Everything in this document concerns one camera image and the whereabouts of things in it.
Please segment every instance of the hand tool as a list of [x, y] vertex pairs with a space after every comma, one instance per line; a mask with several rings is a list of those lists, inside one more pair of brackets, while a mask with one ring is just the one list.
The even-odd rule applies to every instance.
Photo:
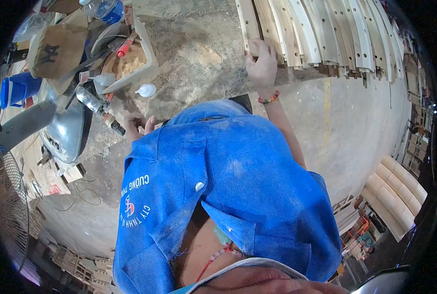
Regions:
[[127, 50], [129, 50], [130, 45], [132, 45], [133, 40], [137, 38], [138, 34], [136, 32], [132, 32], [127, 39], [125, 39], [124, 44], [117, 50], [117, 56], [124, 57], [127, 54]]
[[79, 86], [76, 89], [76, 98], [86, 105], [91, 111], [93, 111], [95, 114], [98, 114], [103, 117], [103, 122], [116, 131], [118, 134], [123, 136], [125, 134], [125, 129], [121, 127], [118, 121], [116, 121], [116, 118], [110, 114], [106, 113], [105, 108], [109, 107], [110, 102], [106, 100], [100, 100], [98, 97], [93, 95], [88, 89], [86, 89], [83, 86]]

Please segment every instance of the factory floor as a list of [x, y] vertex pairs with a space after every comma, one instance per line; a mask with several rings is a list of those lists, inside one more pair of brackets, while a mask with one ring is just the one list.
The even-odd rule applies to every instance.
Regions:
[[[366, 89], [362, 79], [324, 78], [278, 89], [307, 168], [323, 176], [332, 204], [358, 196], [382, 156], [397, 153], [406, 144], [401, 141], [411, 103], [404, 79], [393, 85], [370, 80]], [[256, 93], [250, 99], [253, 113], [266, 116]], [[71, 195], [45, 197], [39, 208], [50, 235], [43, 231], [42, 242], [50, 239], [87, 257], [109, 255], [116, 244], [119, 208], [123, 209], [119, 202], [123, 160], [129, 152], [125, 140], [111, 146], [104, 158], [93, 156], [83, 162], [84, 179], [97, 180], [77, 180], [69, 184]], [[84, 200], [78, 199], [68, 211], [53, 208], [68, 208], [77, 197], [75, 189]]]

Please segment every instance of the white glue bottle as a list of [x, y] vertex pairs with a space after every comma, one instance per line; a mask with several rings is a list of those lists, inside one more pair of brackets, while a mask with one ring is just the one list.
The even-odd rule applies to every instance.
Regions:
[[135, 92], [139, 93], [142, 97], [150, 97], [157, 92], [157, 87], [154, 84], [143, 84]]

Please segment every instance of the cardboard box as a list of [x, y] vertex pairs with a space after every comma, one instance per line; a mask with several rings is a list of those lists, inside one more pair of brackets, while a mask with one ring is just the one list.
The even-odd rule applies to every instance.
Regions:
[[427, 149], [428, 143], [425, 140], [421, 140], [420, 148], [424, 151]]
[[419, 153], [418, 153], [418, 155], [417, 155], [417, 157], [419, 158], [419, 160], [423, 161], [425, 156], [426, 156], [426, 151], [420, 149], [420, 150], [419, 150]]
[[418, 140], [418, 135], [411, 134], [410, 142], [413, 143], [413, 144], [416, 144], [417, 140]]
[[411, 142], [409, 142], [409, 143], [408, 143], [408, 151], [409, 151], [411, 154], [415, 154], [415, 151], [416, 151], [416, 145], [413, 144], [413, 143], [411, 143]]

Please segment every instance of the shirt pocket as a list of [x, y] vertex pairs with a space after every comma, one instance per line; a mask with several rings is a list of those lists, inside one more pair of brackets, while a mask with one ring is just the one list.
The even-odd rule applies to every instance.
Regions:
[[292, 238], [256, 235], [254, 256], [274, 259], [306, 275], [312, 257], [312, 245]]

